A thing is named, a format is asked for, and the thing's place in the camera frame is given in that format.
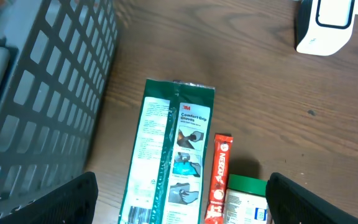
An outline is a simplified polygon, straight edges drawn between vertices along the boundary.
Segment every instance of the plastic crate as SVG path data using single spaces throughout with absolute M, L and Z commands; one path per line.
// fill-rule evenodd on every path
M 0 218 L 82 174 L 117 39 L 112 1 L 0 0 Z

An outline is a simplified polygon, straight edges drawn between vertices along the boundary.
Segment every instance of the glove package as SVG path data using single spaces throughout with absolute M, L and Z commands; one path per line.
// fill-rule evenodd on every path
M 200 223 L 214 94 L 146 81 L 119 224 Z

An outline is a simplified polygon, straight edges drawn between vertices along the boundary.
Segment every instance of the wooden surface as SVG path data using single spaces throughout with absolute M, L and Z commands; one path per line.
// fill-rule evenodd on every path
M 216 87 L 204 191 L 214 133 L 232 133 L 231 172 L 280 172 L 358 217 L 358 16 L 340 52 L 304 55 L 293 48 L 296 6 L 116 2 L 125 27 L 86 168 L 98 179 L 95 223 L 117 222 L 146 78 Z

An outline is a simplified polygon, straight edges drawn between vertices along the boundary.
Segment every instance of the dark spot on wood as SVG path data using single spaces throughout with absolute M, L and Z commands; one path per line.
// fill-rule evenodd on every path
M 312 116 L 316 116 L 316 113 L 313 110 L 308 110 L 308 114 L 310 114 Z

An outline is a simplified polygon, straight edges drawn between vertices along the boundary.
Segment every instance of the green bottle cap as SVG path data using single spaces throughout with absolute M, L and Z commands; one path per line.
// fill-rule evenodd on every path
M 266 197 L 266 184 L 264 180 L 230 174 L 227 187 L 232 190 Z

